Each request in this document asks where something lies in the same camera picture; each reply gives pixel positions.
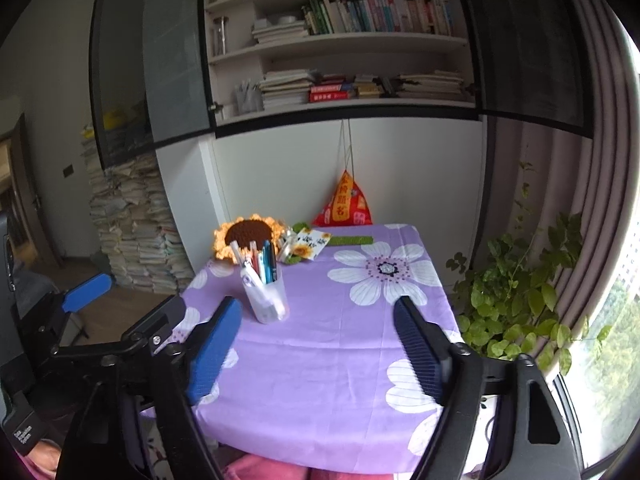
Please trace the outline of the pink sleeve forearm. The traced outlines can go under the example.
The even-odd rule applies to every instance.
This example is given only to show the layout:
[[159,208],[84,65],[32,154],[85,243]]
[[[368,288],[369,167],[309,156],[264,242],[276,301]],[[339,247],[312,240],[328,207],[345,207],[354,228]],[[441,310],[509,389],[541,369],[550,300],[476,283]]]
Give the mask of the pink sleeve forearm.
[[393,474],[346,474],[325,471],[268,460],[255,455],[244,455],[224,468],[225,479],[393,479]]

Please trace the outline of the left hand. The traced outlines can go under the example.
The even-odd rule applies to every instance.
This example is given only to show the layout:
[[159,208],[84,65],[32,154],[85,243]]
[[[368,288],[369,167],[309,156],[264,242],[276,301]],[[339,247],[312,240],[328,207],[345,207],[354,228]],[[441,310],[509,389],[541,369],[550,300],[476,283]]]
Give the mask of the left hand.
[[32,450],[23,456],[17,453],[32,478],[37,480],[54,480],[58,472],[61,448],[50,440],[41,440]]

